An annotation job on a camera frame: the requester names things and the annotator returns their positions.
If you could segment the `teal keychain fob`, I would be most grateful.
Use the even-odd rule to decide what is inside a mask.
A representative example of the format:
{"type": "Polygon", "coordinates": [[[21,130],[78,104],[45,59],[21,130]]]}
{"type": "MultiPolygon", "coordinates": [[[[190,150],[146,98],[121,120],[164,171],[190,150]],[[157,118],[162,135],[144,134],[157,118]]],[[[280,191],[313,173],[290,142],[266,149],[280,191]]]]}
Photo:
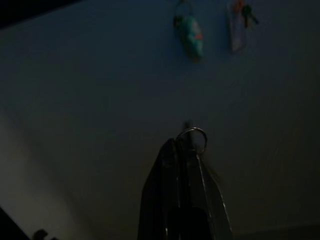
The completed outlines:
{"type": "Polygon", "coordinates": [[[204,56],[204,36],[194,16],[190,0],[178,0],[174,9],[173,29],[186,53],[194,62],[199,62],[204,56]],[[182,6],[187,6],[187,13],[178,13],[182,6]]]}

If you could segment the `clear tag key bunch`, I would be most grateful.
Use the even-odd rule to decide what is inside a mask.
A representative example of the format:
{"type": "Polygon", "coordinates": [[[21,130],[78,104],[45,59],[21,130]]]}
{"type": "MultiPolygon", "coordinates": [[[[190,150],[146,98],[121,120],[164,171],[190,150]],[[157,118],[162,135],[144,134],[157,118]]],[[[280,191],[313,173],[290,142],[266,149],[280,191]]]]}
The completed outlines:
{"type": "Polygon", "coordinates": [[[250,23],[258,25],[257,19],[250,4],[246,0],[232,0],[226,5],[226,17],[229,31],[229,46],[232,53],[243,49],[247,44],[246,30],[250,23]]]}

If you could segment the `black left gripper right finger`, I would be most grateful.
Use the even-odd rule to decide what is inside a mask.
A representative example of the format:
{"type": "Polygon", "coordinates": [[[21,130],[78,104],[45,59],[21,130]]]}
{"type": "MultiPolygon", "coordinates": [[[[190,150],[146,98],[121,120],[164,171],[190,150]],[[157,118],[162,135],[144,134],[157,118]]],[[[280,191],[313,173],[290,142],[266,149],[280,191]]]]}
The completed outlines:
{"type": "Polygon", "coordinates": [[[187,229],[191,239],[233,240],[219,186],[196,152],[190,153],[186,169],[191,214],[187,229]]]}

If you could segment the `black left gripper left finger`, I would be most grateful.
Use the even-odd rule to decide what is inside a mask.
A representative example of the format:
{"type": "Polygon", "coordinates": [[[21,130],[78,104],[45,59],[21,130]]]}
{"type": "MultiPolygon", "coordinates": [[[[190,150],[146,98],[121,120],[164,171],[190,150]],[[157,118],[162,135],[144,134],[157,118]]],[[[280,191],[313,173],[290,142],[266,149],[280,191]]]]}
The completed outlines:
{"type": "Polygon", "coordinates": [[[181,142],[168,139],[145,181],[137,240],[185,240],[185,160],[181,142]]]}

